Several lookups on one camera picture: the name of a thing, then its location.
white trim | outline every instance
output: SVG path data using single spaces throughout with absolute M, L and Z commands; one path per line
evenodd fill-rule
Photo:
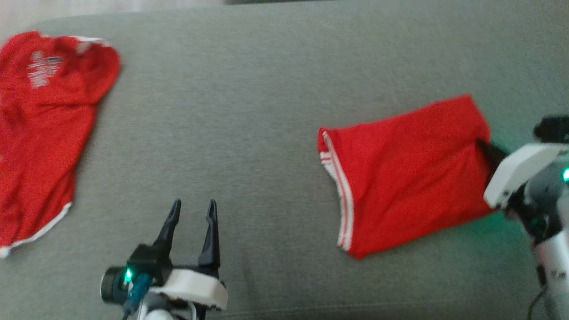
M 48 232 L 51 228 L 53 228 L 61 219 L 63 219 L 63 217 L 67 214 L 67 212 L 69 211 L 69 208 L 71 207 L 72 202 L 69 202 L 68 204 L 63 206 L 63 209 L 61 209 L 61 212 L 59 212 L 59 214 L 53 218 L 48 224 L 44 225 L 43 228 L 41 228 L 39 231 L 36 232 L 36 234 L 34 234 L 33 236 L 29 237 L 28 239 L 23 239 L 23 240 L 18 240 L 14 243 L 12 243 L 9 246 L 6 247 L 0 247 L 0 252 L 5 252 L 5 255 L 8 256 L 10 254 L 10 250 L 22 245 L 22 244 L 26 244 L 26 243 L 30 243 L 33 242 L 35 240 L 37 240 L 38 238 L 40 238 L 41 236 L 45 235 L 46 232 Z
M 329 173 L 330 177 L 336 182 L 336 187 L 338 189 L 338 196 L 340 197 L 340 232 L 338 234 L 338 246 L 343 250 L 350 250 L 352 247 L 352 235 L 354 227 L 354 202 L 352 189 L 344 169 L 340 163 L 340 159 L 336 154 L 334 149 L 334 144 L 330 139 L 330 136 L 326 131 L 322 132 L 324 138 L 324 144 L 328 148 L 328 152 L 321 152 L 320 159 L 327 159 L 328 157 L 331 161 L 322 160 L 324 168 Z

gray couch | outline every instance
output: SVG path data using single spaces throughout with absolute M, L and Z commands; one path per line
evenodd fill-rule
M 177 197 L 178 263 L 196 261 L 218 203 L 229 305 L 208 319 L 521 319 L 538 292 L 533 255 L 500 214 L 360 261 L 338 249 L 316 135 L 470 92 L 493 138 L 520 147 L 543 115 L 567 111 L 567 13 L 567 2 L 338 1 L 33 26 L 105 38 L 123 69 L 69 215 L 0 261 L 0 319 L 119 319 L 101 275 L 152 240 Z

white stripe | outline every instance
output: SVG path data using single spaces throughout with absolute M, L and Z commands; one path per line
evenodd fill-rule
M 71 207 L 71 202 L 69 202 L 68 204 L 63 206 L 63 209 L 61 209 L 61 212 L 59 212 L 59 214 L 53 218 L 48 224 L 44 225 L 43 228 L 41 228 L 39 231 L 36 232 L 36 234 L 34 234 L 33 236 L 29 237 L 28 239 L 23 239 L 23 240 L 18 240 L 14 243 L 12 243 L 9 246 L 6 247 L 0 247 L 0 250 L 3 251 L 10 251 L 11 249 L 25 244 L 25 243 L 30 243 L 33 242 L 35 240 L 37 240 L 38 238 L 40 238 L 41 236 L 45 235 L 46 232 L 48 232 L 51 228 L 53 228 L 61 219 L 63 219 L 63 217 L 67 214 L 67 212 L 69 211 L 69 208 Z
M 340 163 L 340 159 L 338 158 L 338 156 L 336 154 L 336 150 L 334 149 L 334 145 L 332 143 L 332 140 L 330 139 L 330 136 L 328 135 L 327 132 L 324 132 L 322 134 L 322 136 L 324 137 L 324 143 L 326 144 L 326 147 L 328 147 L 328 151 L 330 153 L 331 158 L 333 159 L 335 165 L 338 166 L 337 169 L 338 169 L 338 173 L 340 176 L 337 178 L 340 180 L 340 183 L 344 187 L 347 212 L 344 212 L 344 205 L 343 205 L 343 203 L 340 203 L 341 204 L 342 218 L 341 218 L 340 234 L 338 236 L 338 245 L 341 244 L 342 238 L 345 238 L 344 245 L 342 246 L 342 249 L 348 251 L 352 247 L 352 235 L 353 235 L 353 227 L 354 227 L 354 203 L 353 203 L 352 189 L 350 188 L 350 184 L 348 182 L 348 179 L 346 178 L 346 175 L 344 173 L 344 169 L 342 168 L 342 165 Z M 340 194 L 340 201 L 343 202 L 340 183 L 337 183 L 338 193 Z

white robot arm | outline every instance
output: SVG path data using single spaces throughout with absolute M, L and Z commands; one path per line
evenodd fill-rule
M 197 265 L 174 266 L 170 260 L 174 228 L 182 202 L 176 200 L 156 241 L 140 244 L 126 266 L 110 267 L 101 280 L 101 298 L 123 306 L 124 317 L 137 320 L 204 320 L 208 310 L 227 308 L 227 289 L 219 280 L 220 252 L 217 205 L 211 200 L 209 224 Z
M 547 143 L 525 145 L 503 158 L 484 192 L 490 207 L 514 213 L 532 238 L 547 310 L 556 320 L 569 319 L 568 124 L 569 117 L 544 119 L 534 132 Z

cable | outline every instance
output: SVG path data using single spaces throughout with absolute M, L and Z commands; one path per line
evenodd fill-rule
M 538 295 L 535 297 L 535 299 L 531 302 L 530 307 L 527 310 L 527 320 L 531 320 L 531 313 L 533 312 L 535 304 L 539 301 L 539 299 L 543 297 L 546 291 L 547 291 L 547 286 L 544 286 L 543 289 L 541 289 L 541 292 L 539 292 Z

